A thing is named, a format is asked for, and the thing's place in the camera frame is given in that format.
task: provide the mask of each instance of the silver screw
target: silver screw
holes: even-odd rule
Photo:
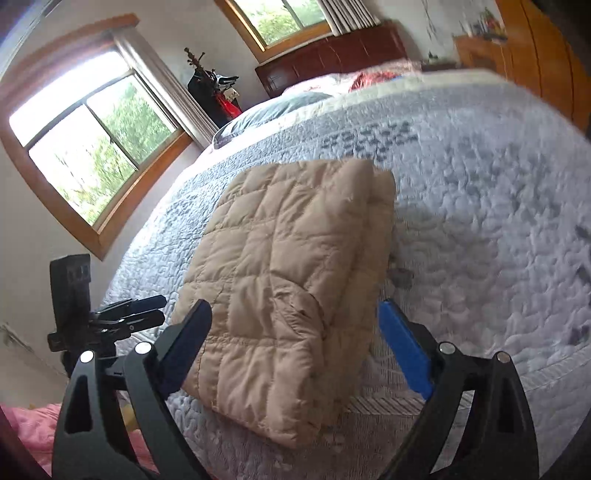
[[[92,350],[87,350],[86,352],[82,352],[80,355],[80,361],[83,364],[87,364],[95,357],[95,353]]]
[[[496,354],[496,359],[502,364],[508,364],[511,361],[511,357],[506,352],[499,352]]]
[[[456,351],[456,346],[453,343],[443,342],[439,344],[439,351],[444,355],[451,355]]]
[[[145,355],[152,349],[152,344],[149,342],[141,342],[135,346],[135,351],[140,355]]]

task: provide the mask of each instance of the window frame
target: window frame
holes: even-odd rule
[[[124,183],[94,225],[91,226],[41,173],[28,153],[28,145],[31,142],[26,146],[21,145],[12,131],[9,119],[27,99],[77,64],[107,51],[117,51],[110,34],[111,29],[134,27],[138,23],[139,19],[134,14],[128,14],[82,27],[54,40],[27,56],[17,65],[11,66],[0,82],[0,141],[2,141],[8,156],[49,212],[100,260],[104,260],[115,238],[150,188],[193,140],[178,126],[178,123],[141,76],[130,68],[126,76],[135,75],[135,78],[139,80],[177,129],[146,160],[139,164],[137,171]],[[59,120],[61,121],[66,115],[62,113],[59,117],[61,117]],[[105,129],[105,132],[110,136],[108,129]],[[40,139],[43,136],[37,134],[35,137]]]
[[[305,43],[332,35],[326,20],[298,30],[267,45],[240,6],[233,0],[214,0],[259,63],[270,60]]]

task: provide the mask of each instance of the tan quilted jacket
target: tan quilted jacket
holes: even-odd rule
[[[366,160],[240,173],[173,312],[178,323],[198,299],[213,309],[185,390],[288,447],[336,421],[371,341],[394,197],[391,172]]]

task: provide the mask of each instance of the curtain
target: curtain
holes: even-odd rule
[[[146,39],[134,27],[113,30],[113,38],[125,61],[138,72],[193,140],[203,148],[211,144],[216,125]]]
[[[332,33],[342,35],[353,30],[379,25],[362,0],[317,0]]]

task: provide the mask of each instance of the red wooden headboard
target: red wooden headboard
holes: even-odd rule
[[[386,22],[338,37],[326,37],[258,66],[263,87],[274,98],[296,83],[328,73],[349,73],[385,61],[404,59],[396,25]]]

